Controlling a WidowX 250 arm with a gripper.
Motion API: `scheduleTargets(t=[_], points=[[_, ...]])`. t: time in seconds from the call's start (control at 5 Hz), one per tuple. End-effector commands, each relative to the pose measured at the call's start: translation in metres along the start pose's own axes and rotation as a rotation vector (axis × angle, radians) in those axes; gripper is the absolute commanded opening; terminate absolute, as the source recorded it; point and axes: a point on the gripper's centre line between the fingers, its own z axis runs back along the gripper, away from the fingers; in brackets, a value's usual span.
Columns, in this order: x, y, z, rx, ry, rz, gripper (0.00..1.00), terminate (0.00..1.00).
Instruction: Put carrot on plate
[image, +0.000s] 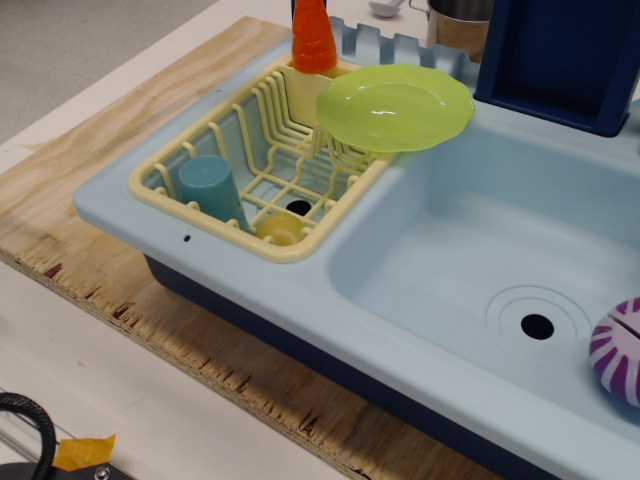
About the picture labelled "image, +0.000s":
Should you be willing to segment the dark metal robot base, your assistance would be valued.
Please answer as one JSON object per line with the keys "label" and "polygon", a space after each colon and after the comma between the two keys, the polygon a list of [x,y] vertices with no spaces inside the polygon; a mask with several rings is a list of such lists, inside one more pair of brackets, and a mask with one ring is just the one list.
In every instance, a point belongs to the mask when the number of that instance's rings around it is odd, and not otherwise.
{"label": "dark metal robot base", "polygon": [[[14,462],[1,466],[2,480],[35,479],[36,464]],[[73,471],[52,467],[47,479],[53,480],[133,480],[133,477],[111,464],[101,464]]]}

